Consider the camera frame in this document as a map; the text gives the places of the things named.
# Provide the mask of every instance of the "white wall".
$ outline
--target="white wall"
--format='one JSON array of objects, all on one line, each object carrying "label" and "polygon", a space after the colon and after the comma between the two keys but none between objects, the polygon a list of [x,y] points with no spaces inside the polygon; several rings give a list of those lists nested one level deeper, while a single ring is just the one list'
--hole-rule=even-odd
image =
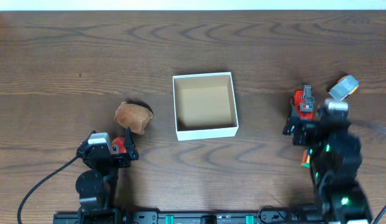
[{"label": "white wall", "polygon": [[386,9],[386,0],[0,0],[0,11],[268,9]]}]

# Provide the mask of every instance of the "brown plush toy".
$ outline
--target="brown plush toy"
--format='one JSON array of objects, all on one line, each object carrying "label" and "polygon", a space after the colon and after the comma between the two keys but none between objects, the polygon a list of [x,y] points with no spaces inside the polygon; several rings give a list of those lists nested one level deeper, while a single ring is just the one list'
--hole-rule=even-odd
[{"label": "brown plush toy", "polygon": [[136,134],[144,134],[144,129],[153,118],[153,113],[147,108],[122,102],[116,111],[114,120],[124,128],[131,127]]}]

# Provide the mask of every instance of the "toy vehicle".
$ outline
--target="toy vehicle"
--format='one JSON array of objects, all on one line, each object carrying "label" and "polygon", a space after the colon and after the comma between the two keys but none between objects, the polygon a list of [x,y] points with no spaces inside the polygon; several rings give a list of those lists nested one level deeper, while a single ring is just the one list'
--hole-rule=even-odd
[{"label": "toy vehicle", "polygon": [[328,93],[335,100],[344,100],[346,97],[354,93],[358,87],[359,82],[352,75],[346,75],[341,78]]},{"label": "toy vehicle", "polygon": [[315,98],[311,96],[311,86],[304,85],[303,90],[297,90],[293,94],[291,113],[298,113],[300,119],[312,119]]}]

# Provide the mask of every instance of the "wooden table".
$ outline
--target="wooden table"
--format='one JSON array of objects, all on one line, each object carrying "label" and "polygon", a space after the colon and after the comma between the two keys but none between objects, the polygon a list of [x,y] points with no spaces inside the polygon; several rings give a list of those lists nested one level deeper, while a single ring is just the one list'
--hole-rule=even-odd
[{"label": "wooden table", "polygon": [[[172,76],[231,71],[234,138],[178,142]],[[120,171],[117,204],[161,211],[258,210],[311,202],[303,148],[281,135],[303,83],[317,102],[344,72],[361,137],[358,179],[373,215],[386,203],[386,11],[0,13],[0,223],[24,195],[69,161],[95,129],[122,133],[124,100],[154,111],[140,159]],[[24,223],[79,207],[77,161],[27,201]]]}]

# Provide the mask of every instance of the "white box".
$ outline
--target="white box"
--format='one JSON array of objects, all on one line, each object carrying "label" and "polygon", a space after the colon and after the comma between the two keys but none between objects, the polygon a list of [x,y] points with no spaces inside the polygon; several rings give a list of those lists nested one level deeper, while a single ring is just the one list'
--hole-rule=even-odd
[{"label": "white box", "polygon": [[173,77],[179,141],[235,136],[238,118],[231,72]]}]

